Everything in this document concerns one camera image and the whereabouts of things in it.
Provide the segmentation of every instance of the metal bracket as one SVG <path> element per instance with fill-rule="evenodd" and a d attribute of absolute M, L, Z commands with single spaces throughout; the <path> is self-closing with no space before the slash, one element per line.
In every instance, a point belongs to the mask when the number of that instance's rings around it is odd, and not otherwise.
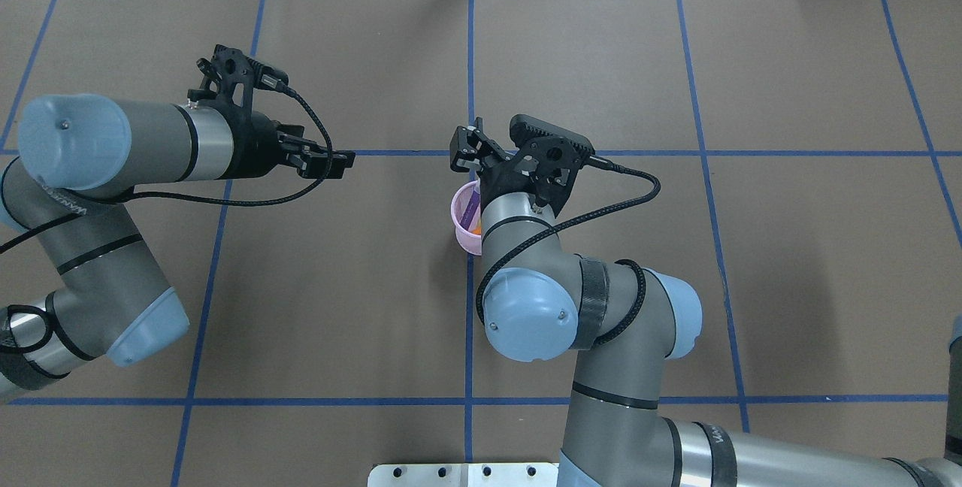
<path fill-rule="evenodd" d="M 368 487 L 555 487 L 554 463 L 381 465 Z"/>

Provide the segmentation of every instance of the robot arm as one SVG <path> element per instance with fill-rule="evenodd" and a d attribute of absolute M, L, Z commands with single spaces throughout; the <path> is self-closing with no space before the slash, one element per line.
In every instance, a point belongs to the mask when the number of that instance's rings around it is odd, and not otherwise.
<path fill-rule="evenodd" d="M 180 299 L 120 203 L 150 195 L 134 195 L 134 186 L 260 177 L 276 165 L 319 183 L 353 165 L 353 153 L 328 152 L 302 138 L 302 127 L 251 109 L 254 89 L 293 93 L 281 70 L 224 46 L 198 66 L 204 80 L 186 106 L 81 94 L 25 107 L 20 157 L 0 177 L 0 220 L 20 232 L 58 223 L 39 241 L 65 285 L 6 309 L 0 402 L 101 355 L 137 363 L 186 333 Z"/>
<path fill-rule="evenodd" d="M 664 362 L 691 351 L 701 330 L 697 295 L 628 260 L 564 253 L 546 230 L 563 229 L 555 216 L 577 171 L 614 165 L 581 135 L 525 115 L 512 119 L 511 138 L 515 155 L 480 119 L 459 127 L 451 168 L 481 179 L 482 262 L 486 277 L 496 272 L 481 282 L 478 316 L 492 346 L 519 361 L 581 350 L 559 487 L 962 486 L 962 467 L 945 459 L 872 459 L 661 418 Z M 540 234 L 549 236 L 532 243 Z"/>

